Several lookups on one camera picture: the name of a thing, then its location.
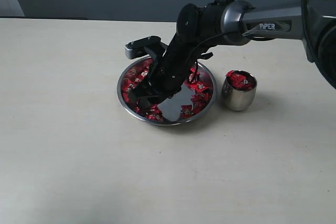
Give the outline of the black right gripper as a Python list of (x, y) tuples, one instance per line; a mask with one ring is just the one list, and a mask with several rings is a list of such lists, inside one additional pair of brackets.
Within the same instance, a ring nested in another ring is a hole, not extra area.
[(162, 58), (151, 66), (147, 78), (128, 92), (131, 103), (136, 103), (136, 113), (146, 115), (152, 105), (159, 107), (166, 100), (163, 96), (177, 93), (195, 61), (210, 48), (208, 42), (187, 42), (175, 34)]

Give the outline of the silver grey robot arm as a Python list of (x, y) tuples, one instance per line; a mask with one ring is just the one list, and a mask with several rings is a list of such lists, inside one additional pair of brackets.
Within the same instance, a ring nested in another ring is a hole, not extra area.
[(257, 8), (246, 1), (214, 0), (205, 7), (185, 5), (168, 45), (150, 36), (126, 45), (129, 59), (149, 55), (149, 73), (129, 92), (129, 99), (148, 108), (181, 90), (198, 59), (218, 45), (243, 46), (252, 40), (301, 40), (309, 62), (335, 85), (335, 0), (299, 0)]

